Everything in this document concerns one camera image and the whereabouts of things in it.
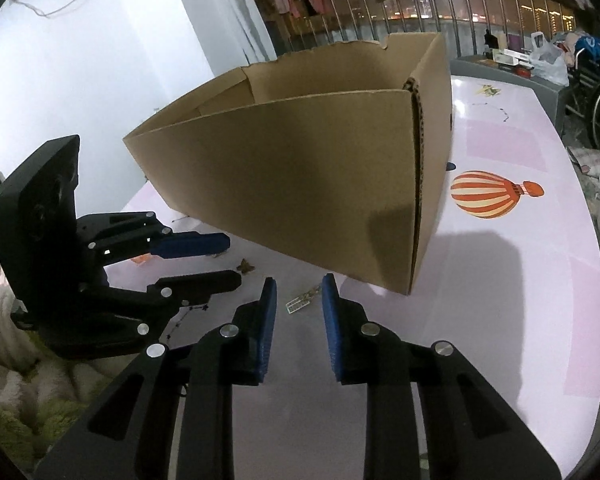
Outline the silver rectangular charm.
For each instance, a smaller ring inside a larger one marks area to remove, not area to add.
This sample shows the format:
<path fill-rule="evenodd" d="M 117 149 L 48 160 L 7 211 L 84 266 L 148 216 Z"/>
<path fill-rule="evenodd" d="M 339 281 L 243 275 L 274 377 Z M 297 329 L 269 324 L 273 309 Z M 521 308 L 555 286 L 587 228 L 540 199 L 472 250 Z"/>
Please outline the silver rectangular charm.
<path fill-rule="evenodd" d="M 302 292 L 302 294 L 299 296 L 294 297 L 294 299 L 289 300 L 285 304 L 287 313 L 295 314 L 307 307 L 313 301 L 313 299 L 321 293 L 321 288 L 321 285 L 316 285 L 306 292 Z"/>

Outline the bronze butterfly charm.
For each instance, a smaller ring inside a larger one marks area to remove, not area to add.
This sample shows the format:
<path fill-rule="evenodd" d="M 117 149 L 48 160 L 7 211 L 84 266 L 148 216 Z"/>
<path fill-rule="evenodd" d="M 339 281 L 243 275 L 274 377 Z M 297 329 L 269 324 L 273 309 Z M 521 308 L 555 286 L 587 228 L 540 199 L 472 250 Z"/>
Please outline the bronze butterfly charm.
<path fill-rule="evenodd" d="M 236 270 L 240 274 L 246 275 L 254 270 L 254 266 L 247 259 L 242 259 L 238 266 L 236 266 Z"/>

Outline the white fluffy blanket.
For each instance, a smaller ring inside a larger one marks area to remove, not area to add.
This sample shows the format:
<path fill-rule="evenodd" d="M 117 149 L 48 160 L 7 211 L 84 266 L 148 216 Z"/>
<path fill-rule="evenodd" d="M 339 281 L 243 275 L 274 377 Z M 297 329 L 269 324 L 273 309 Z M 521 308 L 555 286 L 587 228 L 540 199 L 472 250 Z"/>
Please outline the white fluffy blanket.
<path fill-rule="evenodd" d="M 15 296 L 0 286 L 0 447 L 25 474 L 134 359 L 61 359 L 10 314 Z"/>

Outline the brown cardboard box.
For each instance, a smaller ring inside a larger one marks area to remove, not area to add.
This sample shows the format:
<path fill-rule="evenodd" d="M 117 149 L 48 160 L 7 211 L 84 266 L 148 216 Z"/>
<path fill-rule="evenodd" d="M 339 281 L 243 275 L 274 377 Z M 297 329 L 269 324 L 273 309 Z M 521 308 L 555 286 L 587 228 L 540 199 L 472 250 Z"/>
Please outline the brown cardboard box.
<path fill-rule="evenodd" d="M 437 223 L 452 133 L 444 37 L 401 32 L 230 70 L 124 143 L 170 208 L 405 295 Z"/>

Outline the white plastic bag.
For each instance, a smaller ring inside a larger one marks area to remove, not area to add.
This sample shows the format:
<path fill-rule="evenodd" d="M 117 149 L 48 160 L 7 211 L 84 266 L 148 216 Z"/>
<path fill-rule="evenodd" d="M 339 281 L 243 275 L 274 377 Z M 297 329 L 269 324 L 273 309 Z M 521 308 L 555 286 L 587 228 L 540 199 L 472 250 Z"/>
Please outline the white plastic bag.
<path fill-rule="evenodd" d="M 542 32 L 534 32 L 531 35 L 529 56 L 533 77 L 545 79 L 559 87 L 569 86 L 564 51 L 548 41 Z"/>

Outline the wheelchair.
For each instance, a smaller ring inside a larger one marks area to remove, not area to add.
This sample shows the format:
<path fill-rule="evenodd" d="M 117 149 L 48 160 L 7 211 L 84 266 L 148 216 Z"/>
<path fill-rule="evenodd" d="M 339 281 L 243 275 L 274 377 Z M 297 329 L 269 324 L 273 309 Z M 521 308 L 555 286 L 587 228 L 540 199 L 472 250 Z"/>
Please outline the wheelchair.
<path fill-rule="evenodd" d="M 600 38 L 583 35 L 574 45 L 567 110 L 584 120 L 588 142 L 600 150 Z"/>

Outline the metal balcony railing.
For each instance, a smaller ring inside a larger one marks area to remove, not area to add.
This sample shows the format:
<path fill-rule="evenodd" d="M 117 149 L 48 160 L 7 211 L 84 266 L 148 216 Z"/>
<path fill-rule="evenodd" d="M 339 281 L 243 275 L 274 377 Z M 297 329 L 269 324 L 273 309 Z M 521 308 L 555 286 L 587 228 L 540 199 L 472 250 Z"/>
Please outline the metal balcony railing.
<path fill-rule="evenodd" d="M 458 58 L 481 53 L 487 32 L 530 49 L 532 32 L 553 38 L 579 25 L 573 0 L 326 0 L 322 14 L 294 0 L 297 15 L 278 13 L 274 0 L 256 1 L 278 54 L 380 41 L 396 32 L 440 32 L 449 55 Z"/>

